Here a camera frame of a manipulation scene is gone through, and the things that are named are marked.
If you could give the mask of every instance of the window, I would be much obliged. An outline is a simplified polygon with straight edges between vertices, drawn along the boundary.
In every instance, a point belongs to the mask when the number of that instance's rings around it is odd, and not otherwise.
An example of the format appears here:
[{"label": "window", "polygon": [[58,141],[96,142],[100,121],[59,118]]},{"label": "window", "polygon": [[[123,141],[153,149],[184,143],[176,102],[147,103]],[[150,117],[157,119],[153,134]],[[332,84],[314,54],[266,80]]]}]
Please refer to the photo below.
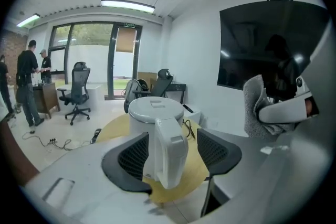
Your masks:
[{"label": "window", "polygon": [[116,52],[134,52],[137,31],[133,28],[119,28],[116,42]]},{"label": "window", "polygon": [[107,65],[113,24],[75,24],[68,52],[68,82],[76,62],[91,68],[88,83],[107,84]]},{"label": "window", "polygon": [[55,83],[55,87],[59,87],[65,85],[65,75],[64,74],[52,74],[51,75],[52,82]]},{"label": "window", "polygon": [[52,47],[65,46],[68,41],[70,25],[60,26],[55,29],[54,40],[51,43]]},{"label": "window", "polygon": [[70,45],[109,46],[113,24],[74,25]]},{"label": "window", "polygon": [[65,50],[54,50],[50,52],[51,72],[64,71],[64,54]]}]

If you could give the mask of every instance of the black mesh office chair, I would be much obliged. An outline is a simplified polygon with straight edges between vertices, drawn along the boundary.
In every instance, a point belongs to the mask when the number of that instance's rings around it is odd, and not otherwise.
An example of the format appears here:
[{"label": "black mesh office chair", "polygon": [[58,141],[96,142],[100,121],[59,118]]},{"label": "black mesh office chair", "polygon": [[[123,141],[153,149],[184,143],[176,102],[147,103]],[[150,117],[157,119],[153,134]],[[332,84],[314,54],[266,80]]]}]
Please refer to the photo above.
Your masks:
[{"label": "black mesh office chair", "polygon": [[72,112],[65,115],[65,119],[68,118],[69,115],[73,115],[70,125],[73,125],[73,120],[78,114],[82,114],[87,116],[87,120],[90,119],[90,116],[84,111],[90,112],[90,108],[86,109],[79,109],[78,105],[84,104],[89,99],[88,90],[86,89],[86,82],[88,81],[90,75],[90,68],[86,67],[85,62],[77,62],[73,66],[72,70],[72,85],[71,85],[71,93],[65,95],[64,92],[66,89],[57,89],[58,91],[62,92],[62,96],[59,100],[64,101],[65,105],[69,103],[75,104],[74,109]]},{"label": "black mesh office chair", "polygon": [[158,79],[152,91],[133,91],[136,98],[146,97],[146,96],[164,96],[168,86],[173,81],[173,76],[170,75],[168,69],[161,69],[158,73]]}]

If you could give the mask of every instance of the brick wall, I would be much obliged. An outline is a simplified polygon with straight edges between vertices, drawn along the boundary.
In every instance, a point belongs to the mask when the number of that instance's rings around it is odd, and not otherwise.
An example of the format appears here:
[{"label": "brick wall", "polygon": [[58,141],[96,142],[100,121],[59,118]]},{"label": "brick wall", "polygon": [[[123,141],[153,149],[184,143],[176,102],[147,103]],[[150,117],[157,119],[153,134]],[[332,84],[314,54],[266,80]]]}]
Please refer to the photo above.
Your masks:
[{"label": "brick wall", "polygon": [[26,49],[28,36],[23,36],[8,30],[3,30],[0,40],[0,55],[4,54],[8,67],[8,73],[12,78],[8,84],[15,85],[17,72],[17,57]]}]

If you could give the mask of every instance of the exit sign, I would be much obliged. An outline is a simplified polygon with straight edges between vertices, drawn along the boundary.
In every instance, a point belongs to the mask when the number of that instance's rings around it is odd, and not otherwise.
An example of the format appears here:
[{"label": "exit sign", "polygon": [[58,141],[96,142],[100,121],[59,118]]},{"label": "exit sign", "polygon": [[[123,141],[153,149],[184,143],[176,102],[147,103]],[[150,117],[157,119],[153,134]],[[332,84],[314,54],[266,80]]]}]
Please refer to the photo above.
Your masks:
[{"label": "exit sign", "polygon": [[124,23],[124,27],[135,28],[135,24]]}]

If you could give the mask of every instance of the white table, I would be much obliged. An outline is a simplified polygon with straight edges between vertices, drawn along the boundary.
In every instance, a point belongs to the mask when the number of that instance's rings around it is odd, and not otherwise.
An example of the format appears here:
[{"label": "white table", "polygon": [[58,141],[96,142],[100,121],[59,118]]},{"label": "white table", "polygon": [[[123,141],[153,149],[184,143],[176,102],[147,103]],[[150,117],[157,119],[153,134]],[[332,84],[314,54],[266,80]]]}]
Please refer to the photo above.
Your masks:
[{"label": "white table", "polygon": [[84,224],[173,224],[148,194],[121,190],[101,168],[106,152],[136,136],[117,137],[70,151],[28,182],[26,189],[43,197],[59,177],[73,180],[74,187],[61,211]]},{"label": "white table", "polygon": [[[65,95],[70,94],[71,84],[61,85],[57,87],[56,90],[57,89],[66,89],[64,94]],[[99,106],[101,106],[102,103],[104,102],[104,92],[102,89],[102,85],[101,84],[87,84],[86,89],[88,90],[89,100],[86,101],[83,105],[79,105],[78,108],[90,108],[91,111],[98,110]],[[58,99],[60,96],[62,96],[62,92],[57,91]],[[64,105],[64,102],[62,101],[59,101],[59,106],[61,108],[61,112],[64,114],[69,113],[73,109],[73,106],[71,104]]]}]

